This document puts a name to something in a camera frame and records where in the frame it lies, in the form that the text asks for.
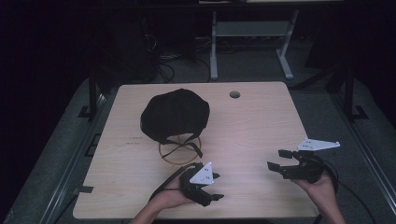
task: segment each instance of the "motion capture marker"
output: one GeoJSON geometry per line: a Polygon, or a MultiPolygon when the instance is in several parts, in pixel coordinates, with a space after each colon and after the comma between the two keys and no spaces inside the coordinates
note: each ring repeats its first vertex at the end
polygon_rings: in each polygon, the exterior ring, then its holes
{"type": "Polygon", "coordinates": [[[325,141],[305,138],[305,140],[302,141],[297,148],[299,150],[317,151],[317,150],[322,150],[332,147],[340,147],[340,146],[341,145],[339,142],[325,142],[325,141]]]}
{"type": "Polygon", "coordinates": [[[196,173],[191,179],[190,183],[192,184],[203,184],[203,185],[212,185],[215,183],[213,181],[213,173],[212,173],[212,162],[208,162],[198,173],[196,173]]]}

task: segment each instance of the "black strap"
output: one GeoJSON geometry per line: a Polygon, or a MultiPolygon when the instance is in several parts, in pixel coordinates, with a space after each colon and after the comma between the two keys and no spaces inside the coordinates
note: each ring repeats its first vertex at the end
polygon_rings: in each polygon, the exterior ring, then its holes
{"type": "Polygon", "coordinates": [[[157,195],[158,193],[160,193],[161,191],[165,190],[165,187],[173,180],[175,179],[175,177],[177,177],[178,175],[180,175],[181,173],[183,173],[187,168],[191,167],[191,166],[196,166],[198,163],[193,162],[190,164],[187,164],[185,166],[180,167],[178,170],[176,170],[171,176],[169,176],[156,190],[154,190],[154,192],[151,194],[151,197],[149,197],[148,201],[151,201],[151,199],[153,199],[155,197],[155,195],[157,195]]]}
{"type": "Polygon", "coordinates": [[[179,143],[179,142],[175,142],[169,139],[166,139],[164,144],[176,144],[177,147],[174,148],[171,152],[163,155],[163,158],[169,156],[171,153],[173,153],[174,151],[176,151],[178,148],[184,147],[184,146],[191,146],[192,148],[194,148],[195,152],[197,153],[197,155],[202,158],[204,156],[204,154],[202,153],[201,149],[198,148],[197,145],[195,145],[195,143],[190,142],[192,139],[197,138],[199,134],[193,134],[192,136],[190,136],[189,138],[186,139],[186,141],[184,141],[184,143],[179,143]]]}

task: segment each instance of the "grommet hole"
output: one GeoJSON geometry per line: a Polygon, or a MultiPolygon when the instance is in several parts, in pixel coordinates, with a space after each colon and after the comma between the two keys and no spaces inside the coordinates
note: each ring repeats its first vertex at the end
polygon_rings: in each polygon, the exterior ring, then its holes
{"type": "Polygon", "coordinates": [[[230,91],[230,97],[233,99],[238,99],[241,96],[241,93],[239,91],[230,91]]]}

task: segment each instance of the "wooden table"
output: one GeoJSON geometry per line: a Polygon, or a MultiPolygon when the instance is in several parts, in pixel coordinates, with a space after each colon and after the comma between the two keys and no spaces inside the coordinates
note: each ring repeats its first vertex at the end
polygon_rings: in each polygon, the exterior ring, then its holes
{"type": "Polygon", "coordinates": [[[209,102],[210,116],[200,138],[203,163],[213,162],[221,177],[209,193],[224,194],[208,207],[188,204],[164,210],[159,218],[313,217],[306,194],[267,162],[281,159],[279,149],[295,150],[306,137],[303,124],[282,82],[128,85],[119,89],[74,208],[76,218],[131,218],[151,193],[178,167],[163,161],[159,144],[140,130],[149,100],[180,88],[209,102]],[[230,97],[238,91],[240,97],[230,97]]]}

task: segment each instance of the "black cap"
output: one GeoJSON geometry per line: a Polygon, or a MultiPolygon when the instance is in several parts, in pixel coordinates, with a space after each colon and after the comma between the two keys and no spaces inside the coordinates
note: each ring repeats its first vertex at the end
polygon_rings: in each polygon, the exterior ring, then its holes
{"type": "Polygon", "coordinates": [[[209,112],[209,103],[199,95],[179,89],[154,96],[148,102],[140,117],[140,129],[152,140],[163,145],[190,145],[186,143],[198,137],[206,127],[209,112]],[[192,133],[184,144],[167,139],[183,133],[192,133]]]}

